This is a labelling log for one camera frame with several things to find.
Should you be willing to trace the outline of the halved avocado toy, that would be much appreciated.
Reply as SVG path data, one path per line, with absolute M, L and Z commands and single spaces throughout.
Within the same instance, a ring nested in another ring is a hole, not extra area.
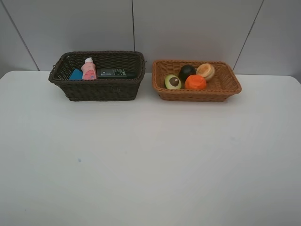
M 167 89 L 181 89 L 181 80 L 173 74 L 167 75 L 164 79 L 164 85 Z

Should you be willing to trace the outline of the orange toy fruit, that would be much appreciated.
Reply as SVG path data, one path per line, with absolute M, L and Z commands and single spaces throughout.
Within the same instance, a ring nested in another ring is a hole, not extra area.
M 200 75 L 190 75 L 185 81 L 185 89 L 205 89 L 207 82 Z

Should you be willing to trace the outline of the dark mangosteen toy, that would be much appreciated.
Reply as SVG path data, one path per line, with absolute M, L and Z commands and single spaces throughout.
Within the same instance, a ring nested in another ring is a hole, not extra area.
M 184 65 L 180 69 L 178 76 L 182 81 L 186 81 L 190 75 L 195 75 L 195 74 L 196 74 L 196 69 L 194 66 Z

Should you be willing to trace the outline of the dark green pump bottle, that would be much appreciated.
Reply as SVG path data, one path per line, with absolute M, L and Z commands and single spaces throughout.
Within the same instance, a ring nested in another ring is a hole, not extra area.
M 135 79 L 135 72 L 125 71 L 124 69 L 97 69 L 98 79 Z

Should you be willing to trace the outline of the tan round bread toy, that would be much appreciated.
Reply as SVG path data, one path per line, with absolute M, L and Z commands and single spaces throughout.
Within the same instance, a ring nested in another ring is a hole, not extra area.
M 210 81 L 215 75 L 215 68 L 209 63 L 202 64 L 197 68 L 196 75 L 200 75 L 206 81 Z

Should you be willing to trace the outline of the pink squeeze bottle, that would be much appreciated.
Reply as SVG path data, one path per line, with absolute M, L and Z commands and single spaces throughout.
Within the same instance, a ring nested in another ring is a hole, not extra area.
M 96 65 L 94 64 L 93 59 L 91 57 L 85 60 L 85 63 L 82 65 L 81 70 L 83 80 L 97 79 Z

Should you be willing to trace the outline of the black whiteboard eraser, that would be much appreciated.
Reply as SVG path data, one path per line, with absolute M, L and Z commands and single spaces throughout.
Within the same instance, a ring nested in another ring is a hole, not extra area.
M 71 76 L 69 77 L 69 80 L 71 81 L 79 81 L 83 78 L 83 72 L 79 69 L 74 69 L 71 73 Z

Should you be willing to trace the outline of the dark brown wicker basket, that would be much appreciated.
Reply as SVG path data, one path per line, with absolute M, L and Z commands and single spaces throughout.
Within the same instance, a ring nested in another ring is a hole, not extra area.
M 123 69 L 133 78 L 100 78 L 70 80 L 86 58 L 91 57 L 97 69 Z M 137 51 L 73 51 L 63 54 L 53 66 L 48 80 L 58 86 L 70 101 L 129 101 L 136 98 L 145 74 L 145 59 Z

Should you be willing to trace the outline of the orange wicker basket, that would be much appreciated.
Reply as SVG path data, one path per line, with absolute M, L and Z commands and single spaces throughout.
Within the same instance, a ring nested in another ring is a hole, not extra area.
M 214 77 L 205 89 L 166 89 L 164 78 L 170 74 L 177 75 L 184 65 L 195 68 L 205 61 L 191 60 L 156 60 L 152 65 L 152 86 L 161 99 L 167 101 L 223 102 L 232 95 L 242 91 L 231 67 L 222 61 L 209 61 L 215 69 Z

